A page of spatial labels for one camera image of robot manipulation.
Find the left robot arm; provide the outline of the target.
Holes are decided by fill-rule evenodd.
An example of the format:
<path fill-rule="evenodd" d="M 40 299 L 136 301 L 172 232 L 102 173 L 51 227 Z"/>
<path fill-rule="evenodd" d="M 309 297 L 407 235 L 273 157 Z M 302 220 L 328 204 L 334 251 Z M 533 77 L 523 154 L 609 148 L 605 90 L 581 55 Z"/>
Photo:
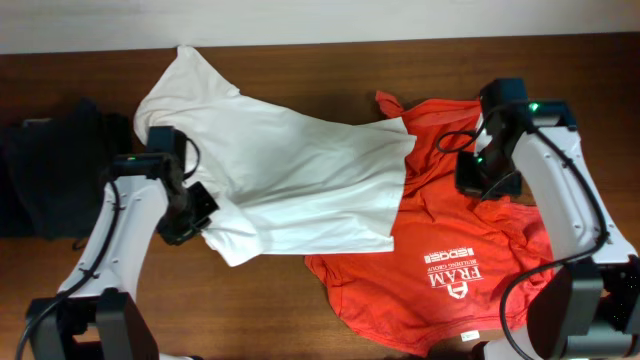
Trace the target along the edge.
<path fill-rule="evenodd" d="M 16 358 L 161 359 L 136 305 L 151 238 L 171 246 L 199 235 L 217 203 L 199 182 L 186 187 L 183 157 L 167 152 L 115 158 L 86 248 L 51 298 L 26 314 Z"/>

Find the white t-shirt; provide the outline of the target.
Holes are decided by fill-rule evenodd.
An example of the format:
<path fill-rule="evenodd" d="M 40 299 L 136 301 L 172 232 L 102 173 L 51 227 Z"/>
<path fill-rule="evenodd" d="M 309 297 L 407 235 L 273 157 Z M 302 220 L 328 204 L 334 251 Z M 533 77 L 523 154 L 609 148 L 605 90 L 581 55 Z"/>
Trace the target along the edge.
<path fill-rule="evenodd" d="M 246 96 L 181 46 L 135 113 L 139 139 L 154 126 L 188 137 L 190 179 L 218 205 L 203 237 L 229 265 L 393 249 L 416 143 L 402 120 L 347 125 Z"/>

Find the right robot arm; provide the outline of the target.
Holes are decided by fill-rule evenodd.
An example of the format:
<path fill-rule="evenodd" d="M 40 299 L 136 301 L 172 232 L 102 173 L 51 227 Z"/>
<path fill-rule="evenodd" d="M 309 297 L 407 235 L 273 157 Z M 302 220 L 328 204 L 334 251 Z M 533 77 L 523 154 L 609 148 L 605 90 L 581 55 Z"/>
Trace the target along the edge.
<path fill-rule="evenodd" d="M 519 78 L 480 92 L 481 118 L 457 148 L 459 192 L 480 200 L 526 184 L 553 259 L 503 291 L 503 338 L 478 359 L 623 359 L 639 353 L 639 256 L 589 174 L 578 126 L 563 101 L 532 100 Z"/>

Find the red printed t-shirt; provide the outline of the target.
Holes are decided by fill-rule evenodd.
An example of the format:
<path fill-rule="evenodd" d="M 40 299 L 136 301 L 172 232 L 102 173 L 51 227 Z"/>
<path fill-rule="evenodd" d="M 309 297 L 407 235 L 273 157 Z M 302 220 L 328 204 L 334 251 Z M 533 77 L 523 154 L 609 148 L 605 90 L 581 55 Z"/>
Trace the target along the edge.
<path fill-rule="evenodd" d="M 408 109 L 385 92 L 376 100 L 416 144 L 405 160 L 393 250 L 305 260 L 333 311 L 358 335 L 419 356 L 466 332 L 522 327 L 552 277 L 537 270 L 551 259 L 550 241 L 537 208 L 457 191 L 454 149 L 476 126 L 479 103 L 430 99 Z M 513 285 L 525 270 L 534 273 Z"/>

